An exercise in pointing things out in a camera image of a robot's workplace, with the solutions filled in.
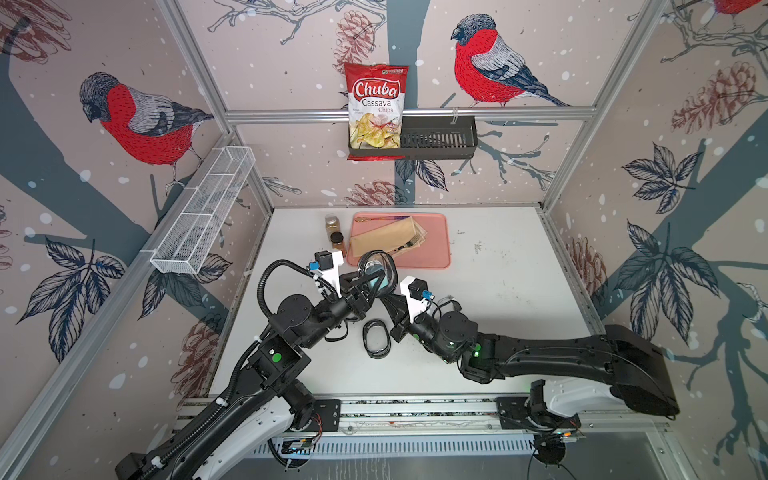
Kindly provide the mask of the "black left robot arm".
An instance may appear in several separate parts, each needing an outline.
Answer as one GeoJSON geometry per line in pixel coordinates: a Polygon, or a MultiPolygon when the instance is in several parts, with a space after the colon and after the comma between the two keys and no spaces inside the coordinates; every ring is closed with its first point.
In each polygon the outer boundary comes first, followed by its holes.
{"type": "Polygon", "coordinates": [[[257,283],[257,300],[268,324],[236,361],[228,385],[179,432],[147,453],[130,453],[116,466],[120,479],[219,479],[250,450],[289,428],[316,420],[314,396],[299,381],[307,354],[350,316],[363,318],[385,272],[359,268],[341,275],[326,253],[300,266],[276,260],[257,283]],[[276,310],[265,300],[266,283],[280,267],[312,279],[322,300],[286,297],[276,310]]]}

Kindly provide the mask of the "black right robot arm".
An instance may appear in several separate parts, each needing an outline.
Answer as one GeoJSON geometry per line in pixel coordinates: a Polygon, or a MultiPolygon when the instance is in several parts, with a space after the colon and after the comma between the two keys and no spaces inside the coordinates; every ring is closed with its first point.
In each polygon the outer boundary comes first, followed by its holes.
{"type": "Polygon", "coordinates": [[[602,334],[573,339],[521,339],[481,332],[455,301],[400,294],[381,301],[395,341],[414,337],[467,380],[486,385],[534,377],[526,414],[515,420],[522,427],[563,428],[585,410],[615,403],[668,419],[680,412],[661,348],[626,327],[609,325],[602,334]]]}

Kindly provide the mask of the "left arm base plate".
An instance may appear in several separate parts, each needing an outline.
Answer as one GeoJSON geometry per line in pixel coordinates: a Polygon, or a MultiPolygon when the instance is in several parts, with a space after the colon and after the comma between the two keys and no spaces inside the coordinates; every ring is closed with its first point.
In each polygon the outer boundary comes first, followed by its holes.
{"type": "Polygon", "coordinates": [[[275,399],[267,408],[267,412],[274,410],[274,420],[280,425],[278,433],[288,432],[299,435],[311,436],[319,432],[334,433],[340,428],[342,402],[338,398],[318,399],[312,403],[303,405],[298,411],[286,404],[282,398],[275,399]],[[278,419],[277,408],[287,407],[286,420],[278,419]]]}

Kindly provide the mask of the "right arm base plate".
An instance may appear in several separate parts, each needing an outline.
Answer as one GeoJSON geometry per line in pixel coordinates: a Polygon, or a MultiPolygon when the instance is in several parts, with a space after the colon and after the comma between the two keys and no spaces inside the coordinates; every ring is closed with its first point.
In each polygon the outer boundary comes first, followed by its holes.
{"type": "Polygon", "coordinates": [[[548,410],[543,401],[529,397],[497,397],[497,414],[503,429],[524,429],[537,433],[575,431],[581,427],[578,415],[563,417],[548,410]]]}

